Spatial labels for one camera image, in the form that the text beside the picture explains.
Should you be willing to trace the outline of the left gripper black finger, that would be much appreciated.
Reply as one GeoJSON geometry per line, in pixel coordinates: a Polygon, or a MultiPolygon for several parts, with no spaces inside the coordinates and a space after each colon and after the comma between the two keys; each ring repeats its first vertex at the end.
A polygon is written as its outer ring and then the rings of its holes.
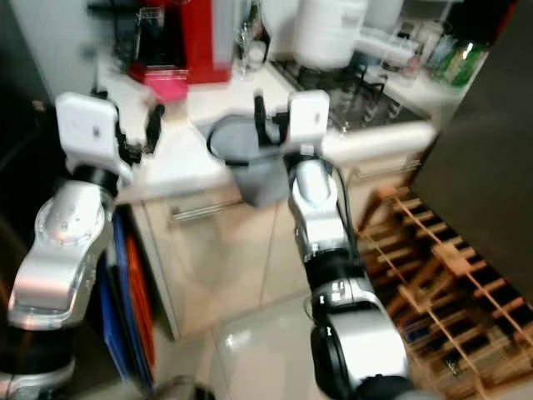
{"type": "Polygon", "coordinates": [[[164,104],[156,104],[156,106],[148,109],[144,142],[145,155],[152,155],[156,151],[157,142],[159,142],[162,136],[162,118],[164,114],[164,104]]]}

